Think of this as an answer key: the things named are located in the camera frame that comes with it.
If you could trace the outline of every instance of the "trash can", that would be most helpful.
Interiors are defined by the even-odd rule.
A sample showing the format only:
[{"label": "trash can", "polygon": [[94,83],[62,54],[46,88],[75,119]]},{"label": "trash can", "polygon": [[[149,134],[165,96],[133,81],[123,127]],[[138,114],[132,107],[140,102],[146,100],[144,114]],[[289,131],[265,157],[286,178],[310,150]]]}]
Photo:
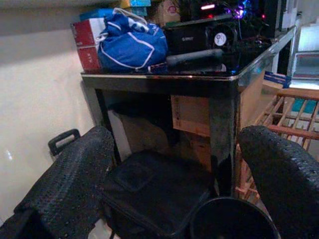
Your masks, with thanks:
[{"label": "trash can", "polygon": [[277,239],[274,224],[256,206],[234,198],[202,205],[190,224],[192,239]]}]

